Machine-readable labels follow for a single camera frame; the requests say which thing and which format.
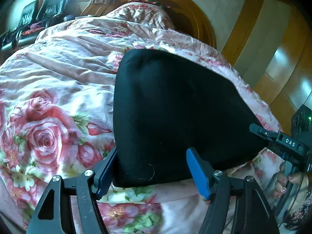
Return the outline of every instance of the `black office chair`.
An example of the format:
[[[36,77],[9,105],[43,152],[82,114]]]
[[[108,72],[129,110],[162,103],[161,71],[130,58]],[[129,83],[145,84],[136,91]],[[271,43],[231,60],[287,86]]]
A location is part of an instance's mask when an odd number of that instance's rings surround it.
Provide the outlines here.
[[[3,54],[7,53],[13,53],[17,43],[16,43],[16,34],[26,26],[30,26],[35,22],[35,18],[38,13],[38,1],[35,0],[32,3],[28,4],[25,6],[21,13],[21,18],[18,23],[18,27],[12,31],[6,34],[5,38],[3,39],[2,42],[2,47],[1,47],[1,52]]]
[[[63,21],[63,12],[66,8],[67,2],[68,0],[43,0],[36,21],[43,22],[43,27],[45,27],[45,29],[61,23]],[[18,48],[35,43],[39,33],[44,29],[29,35],[21,35],[22,32],[26,30],[29,30],[29,27],[24,28],[18,33]]]

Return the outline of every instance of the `black pillow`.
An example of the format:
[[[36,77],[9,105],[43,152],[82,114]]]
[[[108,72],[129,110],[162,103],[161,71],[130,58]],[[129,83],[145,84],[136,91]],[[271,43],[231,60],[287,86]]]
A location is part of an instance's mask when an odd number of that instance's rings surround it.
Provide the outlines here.
[[[249,131],[251,123],[261,126],[223,76],[168,52],[128,51],[115,83],[113,183],[138,187],[191,178],[191,146],[215,169],[241,165],[266,146]]]

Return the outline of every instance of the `pink bedsheet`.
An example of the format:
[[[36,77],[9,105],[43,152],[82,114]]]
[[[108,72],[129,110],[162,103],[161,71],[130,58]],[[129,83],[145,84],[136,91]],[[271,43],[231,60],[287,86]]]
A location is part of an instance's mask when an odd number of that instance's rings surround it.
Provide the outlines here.
[[[266,129],[281,130],[269,106],[214,48],[173,28],[162,9],[130,3],[107,16],[50,27],[3,64],[0,177],[12,198],[6,203],[15,203],[8,207],[1,202],[4,214],[27,228],[54,175],[78,176],[112,149],[116,72],[124,53],[133,48],[171,52],[228,78]],[[253,175],[265,188],[281,162],[264,149],[227,173]],[[189,234],[198,232],[209,202],[193,180],[185,180],[127,189],[111,186],[98,204],[110,233]],[[73,211],[77,216],[75,202]],[[75,223],[80,233],[77,217]]]

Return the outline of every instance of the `metal screw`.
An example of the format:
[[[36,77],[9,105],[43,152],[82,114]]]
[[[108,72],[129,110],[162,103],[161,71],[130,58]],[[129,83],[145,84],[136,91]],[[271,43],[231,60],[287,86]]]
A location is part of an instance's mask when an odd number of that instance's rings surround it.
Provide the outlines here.
[[[93,174],[93,170],[86,170],[85,176],[91,176]]]
[[[60,176],[56,175],[52,178],[52,181],[59,181],[60,180]]]
[[[214,171],[213,174],[216,175],[216,176],[221,176],[223,174],[223,172],[219,171],[219,170],[216,170],[216,171]]]
[[[252,182],[255,180],[255,178],[253,176],[247,176],[246,177],[247,181]]]

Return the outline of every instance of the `wooden furniture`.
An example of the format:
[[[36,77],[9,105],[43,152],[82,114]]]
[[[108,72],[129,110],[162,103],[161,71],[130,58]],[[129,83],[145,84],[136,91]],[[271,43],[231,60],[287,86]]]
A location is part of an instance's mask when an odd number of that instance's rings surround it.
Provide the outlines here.
[[[210,22],[204,12],[192,0],[153,0],[170,8],[165,11],[171,18],[176,30],[216,47],[215,37]],[[127,3],[128,0],[118,0],[113,4],[89,4],[81,16],[103,16]]]

